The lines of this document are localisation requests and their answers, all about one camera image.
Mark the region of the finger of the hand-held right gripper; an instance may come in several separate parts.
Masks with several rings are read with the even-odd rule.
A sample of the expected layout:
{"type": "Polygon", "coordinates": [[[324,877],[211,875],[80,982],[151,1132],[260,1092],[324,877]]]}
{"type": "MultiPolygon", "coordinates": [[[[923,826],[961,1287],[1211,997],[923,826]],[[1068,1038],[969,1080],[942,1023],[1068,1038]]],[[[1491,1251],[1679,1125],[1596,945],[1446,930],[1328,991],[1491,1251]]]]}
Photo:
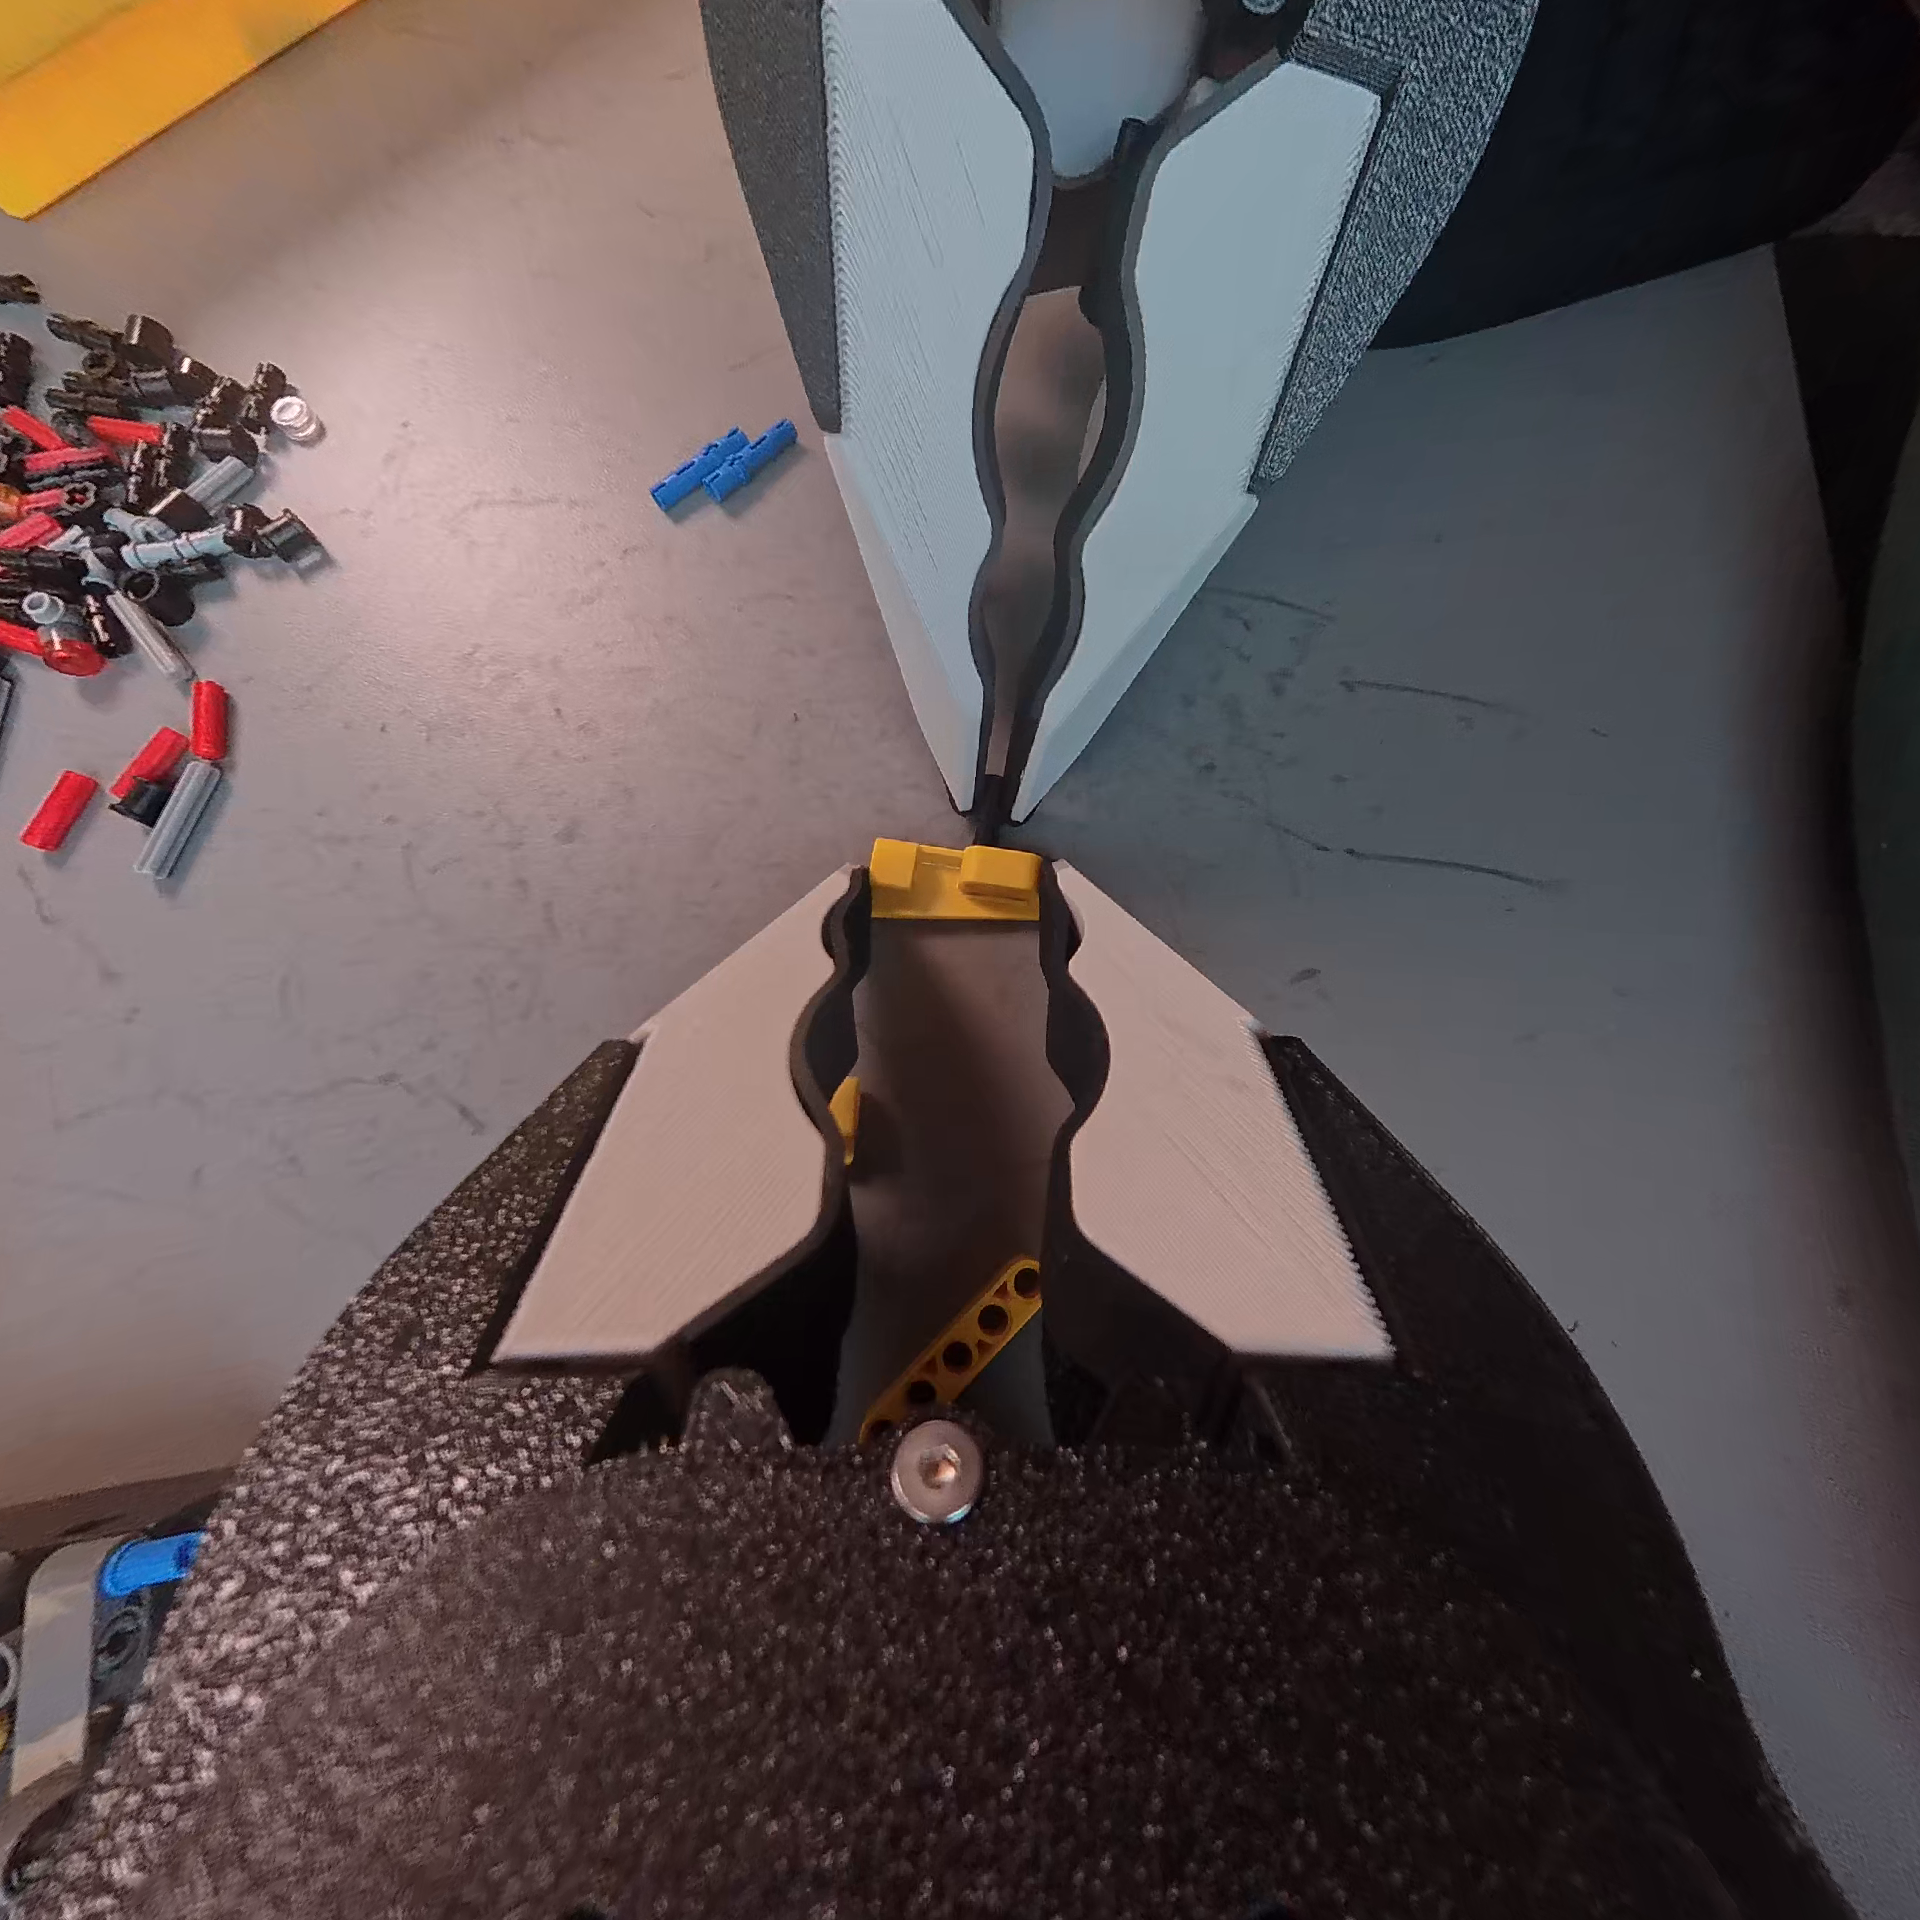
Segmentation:
{"type": "Polygon", "coordinates": [[[977,799],[1007,529],[994,404],[1043,251],[1043,108],[976,4],[823,4],[840,426],[823,434],[954,811],[977,799]]]}
{"type": "Polygon", "coordinates": [[[1059,595],[1013,741],[1029,818],[1256,508],[1381,88],[1243,69],[1148,142],[1116,243],[1101,439],[1062,517],[1059,595]]]}

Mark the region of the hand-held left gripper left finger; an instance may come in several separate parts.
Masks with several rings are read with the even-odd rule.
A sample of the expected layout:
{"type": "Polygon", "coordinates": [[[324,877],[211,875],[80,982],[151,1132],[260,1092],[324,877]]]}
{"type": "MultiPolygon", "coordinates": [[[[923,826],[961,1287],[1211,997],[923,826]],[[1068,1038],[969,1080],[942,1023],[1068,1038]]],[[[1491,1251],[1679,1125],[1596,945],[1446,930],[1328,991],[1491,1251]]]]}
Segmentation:
{"type": "Polygon", "coordinates": [[[638,1035],[631,1071],[492,1343],[616,1369],[704,1336],[826,1243],[870,887],[832,871],[638,1035]]]}

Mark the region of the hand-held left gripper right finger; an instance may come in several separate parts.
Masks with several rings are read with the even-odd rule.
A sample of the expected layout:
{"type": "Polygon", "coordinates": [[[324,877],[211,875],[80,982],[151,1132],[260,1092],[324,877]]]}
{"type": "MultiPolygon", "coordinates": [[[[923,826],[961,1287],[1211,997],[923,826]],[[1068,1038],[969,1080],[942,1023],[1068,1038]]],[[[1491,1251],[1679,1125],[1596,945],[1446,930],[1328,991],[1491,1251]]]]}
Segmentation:
{"type": "Polygon", "coordinates": [[[1047,871],[1047,1064],[1068,1096],[1047,1308],[1082,1360],[1393,1360],[1267,1031],[1076,867],[1047,871]]]}

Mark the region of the pile of small lego connectors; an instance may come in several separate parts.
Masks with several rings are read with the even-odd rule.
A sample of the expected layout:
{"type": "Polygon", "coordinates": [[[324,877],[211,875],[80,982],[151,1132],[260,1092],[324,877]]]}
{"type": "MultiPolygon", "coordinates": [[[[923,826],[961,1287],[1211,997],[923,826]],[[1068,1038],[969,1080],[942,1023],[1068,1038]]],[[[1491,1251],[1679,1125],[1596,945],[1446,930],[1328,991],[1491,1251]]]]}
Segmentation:
{"type": "Polygon", "coordinates": [[[3,273],[3,757],[36,684],[109,708],[151,676],[181,703],[113,774],[28,783],[3,844],[60,864],[113,814],[138,826],[138,884],[182,877],[235,757],[235,697],[194,635],[239,570],[326,559],[313,524],[267,502],[275,459],[324,434],[281,365],[232,377],[151,314],[104,326],[3,273]]]}

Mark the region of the yellow lego beam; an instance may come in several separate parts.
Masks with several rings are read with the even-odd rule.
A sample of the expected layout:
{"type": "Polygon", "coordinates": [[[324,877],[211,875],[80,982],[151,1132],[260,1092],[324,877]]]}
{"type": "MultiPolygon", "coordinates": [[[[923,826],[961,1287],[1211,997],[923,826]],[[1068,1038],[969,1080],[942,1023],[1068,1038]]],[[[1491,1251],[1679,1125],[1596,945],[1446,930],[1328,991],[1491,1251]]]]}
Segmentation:
{"type": "Polygon", "coordinates": [[[870,1449],[942,1419],[1037,1313],[1043,1260],[1019,1255],[867,1402],[855,1442],[870,1449]]]}

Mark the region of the black and yellow lego assembly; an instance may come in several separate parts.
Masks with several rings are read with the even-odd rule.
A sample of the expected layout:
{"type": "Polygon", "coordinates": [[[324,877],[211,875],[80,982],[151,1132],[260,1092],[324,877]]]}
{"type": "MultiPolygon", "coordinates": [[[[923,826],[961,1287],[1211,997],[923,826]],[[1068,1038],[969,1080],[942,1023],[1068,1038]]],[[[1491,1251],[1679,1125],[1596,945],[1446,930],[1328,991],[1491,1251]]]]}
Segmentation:
{"type": "Polygon", "coordinates": [[[157,1519],[3,1523],[3,1802],[98,1760],[194,1562],[211,1499],[157,1519]]]}

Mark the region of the yellow plastic bin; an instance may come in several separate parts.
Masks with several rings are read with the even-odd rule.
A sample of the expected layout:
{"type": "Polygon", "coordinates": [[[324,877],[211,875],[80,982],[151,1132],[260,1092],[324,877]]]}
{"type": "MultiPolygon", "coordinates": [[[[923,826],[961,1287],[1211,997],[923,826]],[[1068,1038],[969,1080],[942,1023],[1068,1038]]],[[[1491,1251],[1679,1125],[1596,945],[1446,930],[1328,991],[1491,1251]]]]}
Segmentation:
{"type": "Polygon", "coordinates": [[[3,4],[3,216],[32,220],[349,4],[3,4]]]}

